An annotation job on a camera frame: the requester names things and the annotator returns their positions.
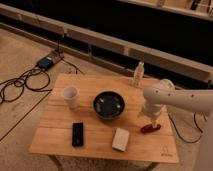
remote control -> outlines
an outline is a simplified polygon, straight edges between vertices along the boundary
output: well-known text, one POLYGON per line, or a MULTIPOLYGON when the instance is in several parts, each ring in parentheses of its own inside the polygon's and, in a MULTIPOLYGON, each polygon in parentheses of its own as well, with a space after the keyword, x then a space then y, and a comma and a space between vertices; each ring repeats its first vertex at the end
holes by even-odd
POLYGON ((72 127, 72 146, 73 147, 80 147, 84 145, 83 129, 84 129, 83 122, 73 123, 73 127, 72 127))

gray floor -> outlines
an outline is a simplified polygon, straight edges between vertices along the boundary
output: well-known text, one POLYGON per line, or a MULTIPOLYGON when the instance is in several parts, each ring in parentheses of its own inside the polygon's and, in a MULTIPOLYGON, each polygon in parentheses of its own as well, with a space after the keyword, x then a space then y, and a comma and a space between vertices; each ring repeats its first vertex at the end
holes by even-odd
MULTIPOLYGON (((36 61, 47 55, 50 50, 51 49, 47 46, 0 29, 0 82, 15 78, 21 75, 24 71, 32 68, 36 61)), ((76 64, 86 74, 119 75, 67 54, 65 55, 65 58, 76 64)), ((54 81, 59 73, 70 73, 73 71, 73 68, 70 68, 70 66, 62 62, 58 63, 49 71, 51 76, 51 84, 49 87, 53 87, 54 81)), ((36 80, 30 81, 33 86, 41 86, 44 82, 44 78, 39 77, 36 78, 36 80)), ((7 90, 10 97, 13 97, 13 93, 17 91, 19 90, 14 88, 7 90)), ((44 94, 45 93, 33 93, 26 90, 19 100, 13 103, 4 103, 0 105, 0 137, 2 137, 36 102, 38 102, 44 94)), ((0 170, 57 170, 47 156, 33 155, 28 152, 45 103, 46 100, 37 106, 36 109, 34 109, 3 141, 0 142, 0 170)), ((174 107, 169 107, 169 112, 186 138, 193 140, 199 136, 199 133, 193 124, 192 113, 174 107)), ((198 117, 198 120, 202 127, 202 118, 198 117)), ((176 137, 176 144, 180 163, 160 164, 154 169, 155 171, 193 170, 199 143, 186 144, 176 137)), ((65 170, 71 171, 131 171, 140 170, 148 164, 144 162, 75 157, 59 157, 59 159, 63 163, 65 170)))

black bowl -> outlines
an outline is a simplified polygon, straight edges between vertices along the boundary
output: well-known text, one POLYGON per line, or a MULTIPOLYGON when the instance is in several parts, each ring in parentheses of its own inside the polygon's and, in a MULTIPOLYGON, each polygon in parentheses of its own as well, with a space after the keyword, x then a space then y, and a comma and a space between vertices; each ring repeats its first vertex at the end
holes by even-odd
POLYGON ((110 120, 123 112, 125 103, 118 93, 105 91, 96 96, 93 107, 100 118, 110 120))

wooden table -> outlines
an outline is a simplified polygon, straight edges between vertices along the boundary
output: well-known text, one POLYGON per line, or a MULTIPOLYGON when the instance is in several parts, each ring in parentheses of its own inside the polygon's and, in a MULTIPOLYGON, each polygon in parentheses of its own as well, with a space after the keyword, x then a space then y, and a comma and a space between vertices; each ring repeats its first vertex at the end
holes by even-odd
POLYGON ((162 125, 159 131, 148 135, 140 133, 140 128, 150 123, 146 116, 138 117, 144 103, 142 90, 144 86, 157 81, 143 78, 140 88, 134 88, 131 86, 129 77, 61 74, 44 109, 30 152, 177 163, 177 150, 166 108, 163 109, 159 118, 159 123, 162 125), (70 110, 60 95, 62 89, 69 85, 79 89, 79 106, 75 110, 70 110), (119 118, 104 121, 97 117, 92 107, 93 100, 102 91, 115 91, 124 98, 126 106, 119 118), (82 148, 73 148, 71 145, 72 123, 80 121, 84 122, 85 144, 82 148), (130 131, 125 152, 111 147, 117 127, 130 131))

white paper cup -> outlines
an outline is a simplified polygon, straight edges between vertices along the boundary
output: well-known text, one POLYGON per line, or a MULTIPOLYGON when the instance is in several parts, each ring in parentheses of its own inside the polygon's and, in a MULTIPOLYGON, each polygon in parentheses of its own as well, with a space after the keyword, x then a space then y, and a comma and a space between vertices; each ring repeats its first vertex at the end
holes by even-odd
POLYGON ((72 86, 64 88, 61 92, 61 96, 67 102, 70 109, 74 109, 78 106, 78 95, 78 89, 72 86))

